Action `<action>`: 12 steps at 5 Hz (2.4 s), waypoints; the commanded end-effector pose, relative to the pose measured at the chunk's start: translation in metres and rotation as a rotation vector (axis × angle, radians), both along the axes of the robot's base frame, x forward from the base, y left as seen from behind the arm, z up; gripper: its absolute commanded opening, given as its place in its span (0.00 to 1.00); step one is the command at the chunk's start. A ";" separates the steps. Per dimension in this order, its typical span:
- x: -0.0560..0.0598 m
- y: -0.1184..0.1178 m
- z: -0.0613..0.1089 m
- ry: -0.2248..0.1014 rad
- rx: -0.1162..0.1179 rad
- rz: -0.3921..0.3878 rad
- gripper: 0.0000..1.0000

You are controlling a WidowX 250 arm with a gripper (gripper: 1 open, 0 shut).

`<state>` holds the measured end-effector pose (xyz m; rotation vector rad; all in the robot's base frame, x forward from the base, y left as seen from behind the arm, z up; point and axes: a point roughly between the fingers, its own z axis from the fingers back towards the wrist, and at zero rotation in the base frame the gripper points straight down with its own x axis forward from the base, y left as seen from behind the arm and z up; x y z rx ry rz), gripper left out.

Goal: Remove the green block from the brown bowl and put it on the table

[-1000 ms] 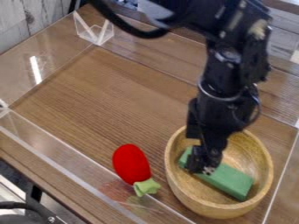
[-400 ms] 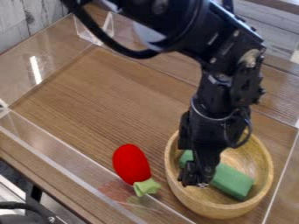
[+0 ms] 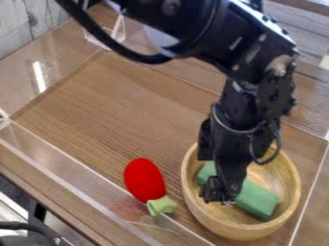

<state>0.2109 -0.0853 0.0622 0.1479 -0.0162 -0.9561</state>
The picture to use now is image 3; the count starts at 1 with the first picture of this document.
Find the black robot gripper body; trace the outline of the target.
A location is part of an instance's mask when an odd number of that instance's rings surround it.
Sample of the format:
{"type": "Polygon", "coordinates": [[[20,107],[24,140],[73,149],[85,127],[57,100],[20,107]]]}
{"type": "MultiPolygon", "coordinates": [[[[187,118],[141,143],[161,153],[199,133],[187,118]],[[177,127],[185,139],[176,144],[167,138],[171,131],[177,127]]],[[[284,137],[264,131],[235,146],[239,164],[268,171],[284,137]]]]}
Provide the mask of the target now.
{"type": "Polygon", "coordinates": [[[212,160],[215,175],[226,182],[243,182],[247,166],[270,163],[279,154],[279,122],[260,121],[248,129],[228,125],[219,106],[211,106],[197,138],[197,160],[212,160]]]}

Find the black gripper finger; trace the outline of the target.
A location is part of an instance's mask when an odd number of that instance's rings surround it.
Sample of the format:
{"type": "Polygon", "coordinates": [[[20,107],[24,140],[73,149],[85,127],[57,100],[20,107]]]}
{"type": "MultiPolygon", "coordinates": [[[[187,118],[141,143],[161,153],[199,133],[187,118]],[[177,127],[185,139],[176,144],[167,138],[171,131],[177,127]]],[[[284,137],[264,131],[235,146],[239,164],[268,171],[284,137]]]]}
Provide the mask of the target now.
{"type": "Polygon", "coordinates": [[[242,190],[242,182],[228,183],[219,179],[219,202],[223,206],[232,206],[242,190]]]}
{"type": "Polygon", "coordinates": [[[204,203],[220,201],[220,184],[218,176],[208,177],[208,180],[200,187],[199,196],[204,203]]]}

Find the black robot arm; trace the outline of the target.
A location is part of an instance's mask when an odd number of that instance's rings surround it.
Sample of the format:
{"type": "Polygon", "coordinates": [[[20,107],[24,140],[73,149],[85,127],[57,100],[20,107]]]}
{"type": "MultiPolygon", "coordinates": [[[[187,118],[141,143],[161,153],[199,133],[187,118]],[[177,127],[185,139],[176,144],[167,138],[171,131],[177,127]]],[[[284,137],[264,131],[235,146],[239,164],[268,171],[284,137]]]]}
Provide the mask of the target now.
{"type": "Polygon", "coordinates": [[[296,44],[262,12],[262,0],[104,1],[144,25],[155,54],[140,54],[117,43],[73,0],[54,0],[124,58],[161,64],[192,57],[226,75],[220,97],[200,125],[196,157],[215,165],[199,196],[207,203],[231,204],[242,190],[247,166],[271,162],[266,151],[280,145],[279,118],[295,105],[296,44]]]}

